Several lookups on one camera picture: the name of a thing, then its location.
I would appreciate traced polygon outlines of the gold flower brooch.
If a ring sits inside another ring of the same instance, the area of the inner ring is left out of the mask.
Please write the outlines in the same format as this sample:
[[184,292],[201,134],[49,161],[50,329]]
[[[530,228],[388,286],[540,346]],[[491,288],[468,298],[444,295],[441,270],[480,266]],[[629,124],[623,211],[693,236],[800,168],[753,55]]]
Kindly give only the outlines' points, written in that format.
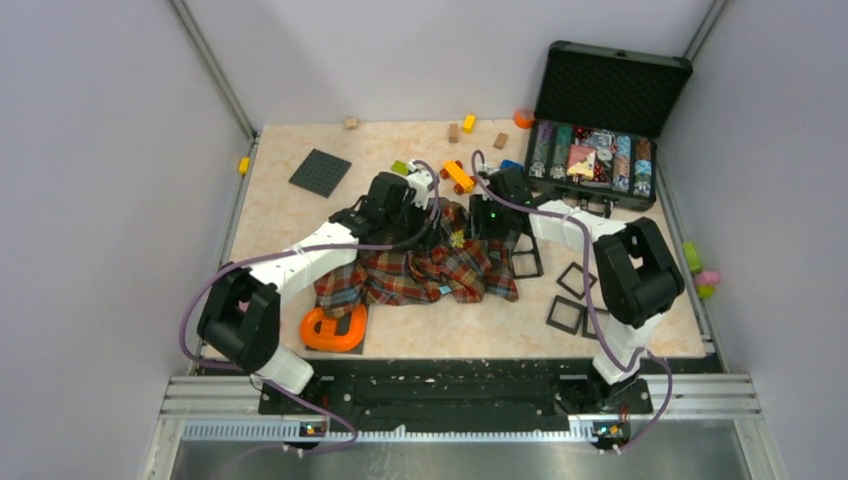
[[465,247],[466,237],[465,232],[463,230],[453,231],[450,235],[450,246],[455,249],[461,249]]

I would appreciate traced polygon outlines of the plaid flannel shirt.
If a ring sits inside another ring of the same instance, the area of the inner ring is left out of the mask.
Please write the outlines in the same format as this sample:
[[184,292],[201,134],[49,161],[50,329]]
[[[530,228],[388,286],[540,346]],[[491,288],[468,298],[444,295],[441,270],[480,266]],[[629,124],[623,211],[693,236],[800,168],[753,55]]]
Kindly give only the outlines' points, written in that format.
[[[458,303],[485,296],[519,299],[510,258],[517,241],[473,239],[469,212],[455,201],[440,201],[441,240],[428,251],[362,251],[354,262],[314,283],[315,305],[339,318],[359,305],[431,304],[449,295]],[[453,231],[465,232],[465,247],[450,246]]]

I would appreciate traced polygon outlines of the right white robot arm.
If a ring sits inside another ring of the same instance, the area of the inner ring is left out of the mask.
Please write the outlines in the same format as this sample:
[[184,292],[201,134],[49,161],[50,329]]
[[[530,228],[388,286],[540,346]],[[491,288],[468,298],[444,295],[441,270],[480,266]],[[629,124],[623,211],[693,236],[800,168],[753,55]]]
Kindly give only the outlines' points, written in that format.
[[647,217],[624,222],[535,196],[516,168],[488,174],[481,187],[501,206],[524,214],[535,238],[582,255],[587,314],[602,349],[586,397],[594,409],[614,411],[626,400],[624,381],[637,373],[653,330],[685,290],[657,223]]

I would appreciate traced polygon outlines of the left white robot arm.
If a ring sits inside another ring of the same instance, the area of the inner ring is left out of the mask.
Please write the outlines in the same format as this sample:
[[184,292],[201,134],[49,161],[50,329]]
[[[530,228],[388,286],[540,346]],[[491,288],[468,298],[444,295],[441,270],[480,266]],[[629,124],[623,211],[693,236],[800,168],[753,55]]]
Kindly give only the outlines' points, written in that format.
[[400,176],[381,172],[367,194],[331,215],[312,234],[281,252],[225,265],[205,286],[197,334],[222,354],[223,367],[282,388],[297,413],[319,404],[313,367],[280,342],[284,304],[361,251],[415,243],[439,211],[439,179],[425,163]]

